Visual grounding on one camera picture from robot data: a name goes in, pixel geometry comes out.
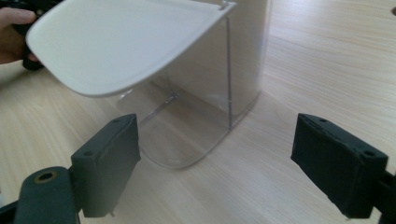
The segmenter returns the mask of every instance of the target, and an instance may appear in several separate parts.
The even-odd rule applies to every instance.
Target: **screw hole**
[[[44,174],[41,175],[37,175],[35,177],[35,183],[37,184],[44,184],[47,183],[49,181],[51,181],[52,179],[54,179],[57,176],[57,173],[54,171],[48,171]]]
[[[363,153],[364,153],[364,155],[366,155],[366,156],[370,156],[370,157],[375,156],[374,152],[372,152],[372,151],[364,151]]]
[[[84,152],[84,156],[91,156],[91,155],[93,155],[93,153],[91,151]]]

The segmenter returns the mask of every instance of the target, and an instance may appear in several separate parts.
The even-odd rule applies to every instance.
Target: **wood grain surface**
[[[347,220],[290,153],[297,114],[308,113],[387,153],[387,169],[396,172],[394,7],[390,0],[274,1],[253,109],[191,167],[165,169],[143,157],[116,216],[82,223],[377,223],[376,210]],[[71,154],[122,112],[116,98],[79,96],[47,70],[13,63],[0,74],[0,188],[11,203],[25,177],[70,166]]]

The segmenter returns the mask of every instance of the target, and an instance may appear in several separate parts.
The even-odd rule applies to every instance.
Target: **table surface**
[[[376,223],[347,220],[290,160],[298,113],[331,120],[389,155],[396,171],[396,3],[273,3],[262,95],[205,158],[181,170],[147,158],[116,216],[82,223]],[[107,99],[77,95],[47,70],[0,66],[0,188],[70,156],[121,115]]]

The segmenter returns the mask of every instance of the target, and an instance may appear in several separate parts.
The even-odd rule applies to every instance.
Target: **clear plastic container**
[[[182,168],[200,160],[260,94],[270,2],[235,2],[227,19],[156,78],[118,100],[122,112],[137,114],[141,150],[163,167]]]

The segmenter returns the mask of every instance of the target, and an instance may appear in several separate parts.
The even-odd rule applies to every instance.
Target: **white plastic lid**
[[[126,91],[164,68],[234,7],[189,0],[65,0],[27,43],[65,86],[97,97]]]

